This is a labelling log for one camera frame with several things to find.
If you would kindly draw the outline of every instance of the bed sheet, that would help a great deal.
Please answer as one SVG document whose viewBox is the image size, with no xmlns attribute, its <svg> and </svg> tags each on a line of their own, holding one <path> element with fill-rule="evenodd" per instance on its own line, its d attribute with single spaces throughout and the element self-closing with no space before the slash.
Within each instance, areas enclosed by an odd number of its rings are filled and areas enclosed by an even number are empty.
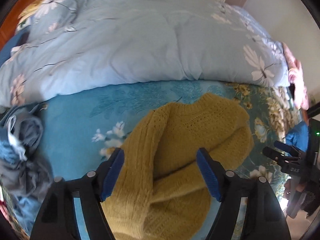
<svg viewBox="0 0 320 240">
<path fill-rule="evenodd" d="M 280 200 L 286 177 L 261 152 L 275 140 L 283 139 L 286 131 L 301 121 L 286 88 L 216 81 L 163 81 L 110 85 L 57 96 L 46 102 L 46 109 L 40 114 L 44 134 L 39 153 L 50 161 L 54 176 L 66 180 L 82 177 L 97 169 L 112 147 L 121 146 L 151 109 L 172 101 L 191 104 L 206 92 L 235 100 L 246 109 L 254 148 L 235 172 L 244 178 L 265 176 Z M 75 206 L 81 237 L 89 239 L 80 202 L 76 201 Z M 218 208 L 219 204 L 212 200 L 207 220 L 193 240 L 205 239 Z M 240 236 L 242 222 L 239 219 L 234 239 Z"/>
</svg>

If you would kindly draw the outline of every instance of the blue glove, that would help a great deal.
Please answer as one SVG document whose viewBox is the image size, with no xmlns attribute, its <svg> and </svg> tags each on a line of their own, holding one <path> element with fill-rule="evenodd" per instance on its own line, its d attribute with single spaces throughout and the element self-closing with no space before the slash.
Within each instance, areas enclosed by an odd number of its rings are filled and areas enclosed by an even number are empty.
<svg viewBox="0 0 320 240">
<path fill-rule="evenodd" d="M 285 136 L 286 144 L 292 145 L 306 152 L 309 142 L 309 127 L 305 121 L 298 123 Z"/>
</svg>

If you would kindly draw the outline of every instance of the light blue duvet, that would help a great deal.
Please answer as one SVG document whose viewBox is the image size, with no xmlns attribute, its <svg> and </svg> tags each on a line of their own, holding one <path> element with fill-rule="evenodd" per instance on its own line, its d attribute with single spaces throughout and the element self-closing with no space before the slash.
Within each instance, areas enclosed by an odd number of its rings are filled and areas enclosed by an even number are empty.
<svg viewBox="0 0 320 240">
<path fill-rule="evenodd" d="M 148 81 L 289 85 L 281 43 L 212 0 L 44 0 L 34 18 L 0 68 L 0 106 Z"/>
</svg>

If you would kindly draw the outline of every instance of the pillow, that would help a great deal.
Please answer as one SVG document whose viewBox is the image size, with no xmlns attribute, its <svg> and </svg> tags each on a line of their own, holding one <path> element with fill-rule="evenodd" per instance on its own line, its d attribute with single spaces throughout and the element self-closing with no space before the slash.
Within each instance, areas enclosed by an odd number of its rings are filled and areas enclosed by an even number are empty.
<svg viewBox="0 0 320 240">
<path fill-rule="evenodd" d="M 13 47 L 24 44 L 28 38 L 29 28 L 25 28 L 14 35 L 0 51 L 0 67 L 10 58 L 10 52 Z"/>
</svg>

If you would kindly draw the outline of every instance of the knitted sweater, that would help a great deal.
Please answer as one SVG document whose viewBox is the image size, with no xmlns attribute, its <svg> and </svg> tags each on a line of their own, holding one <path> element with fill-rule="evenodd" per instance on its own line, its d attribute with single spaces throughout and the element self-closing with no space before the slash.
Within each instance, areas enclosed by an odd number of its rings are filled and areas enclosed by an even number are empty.
<svg viewBox="0 0 320 240">
<path fill-rule="evenodd" d="M 145 116 L 122 145 L 124 166 L 102 203 L 116 239 L 190 239 L 211 202 L 196 152 L 204 147 L 226 170 L 236 169 L 253 146 L 248 120 L 237 103 L 210 93 Z"/>
</svg>

